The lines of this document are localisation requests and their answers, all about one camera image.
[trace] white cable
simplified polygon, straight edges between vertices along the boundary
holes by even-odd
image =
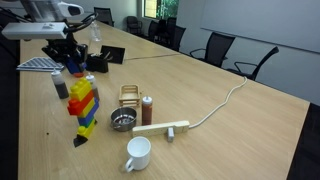
[[[227,104],[227,102],[229,101],[229,97],[230,97],[230,95],[232,94],[232,92],[233,92],[234,90],[242,87],[243,85],[245,85],[245,84],[247,83],[247,80],[248,80],[247,77],[244,76],[244,82],[243,82],[242,84],[240,84],[239,86],[236,86],[236,87],[232,88],[232,89],[229,91],[229,93],[228,93],[228,95],[227,95],[227,97],[226,97],[226,100],[225,100],[222,104],[220,104],[218,107],[216,107],[213,111],[211,111],[206,117],[204,117],[204,118],[203,118],[201,121],[199,121],[198,123],[196,123],[196,124],[194,124],[194,125],[190,125],[190,126],[189,126],[189,129],[195,128],[195,127],[199,126],[200,124],[202,124],[203,122],[205,122],[205,121],[206,121],[213,113],[215,113],[218,109],[220,109],[222,106],[224,106],[225,104]]]

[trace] window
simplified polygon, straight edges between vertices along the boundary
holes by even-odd
[[[144,0],[144,17],[167,19],[177,17],[179,0]]]

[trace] coffee mug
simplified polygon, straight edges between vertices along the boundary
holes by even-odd
[[[127,145],[129,160],[126,163],[127,172],[142,170],[149,164],[151,143],[142,136],[131,139]]]

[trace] conference table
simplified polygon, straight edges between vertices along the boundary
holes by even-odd
[[[286,179],[309,102],[248,80],[203,124],[175,134],[148,136],[151,160],[127,173],[126,146],[132,132],[110,127],[120,87],[139,86],[153,98],[153,124],[188,120],[196,124],[225,101],[244,78],[178,52],[100,24],[104,45],[126,48],[122,65],[92,72],[100,94],[98,121],[89,140],[74,147],[78,121],[59,99],[48,72],[20,73],[19,179]],[[75,34],[88,43],[88,30]],[[21,61],[41,52],[44,40],[21,44]],[[79,79],[62,72],[68,87]],[[141,125],[141,106],[137,126]]]

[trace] red lego brick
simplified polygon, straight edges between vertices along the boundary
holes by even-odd
[[[70,115],[79,116],[83,109],[87,106],[87,104],[93,98],[93,91],[90,90],[89,93],[82,99],[82,101],[78,101],[76,99],[70,99],[68,101],[68,111]]]

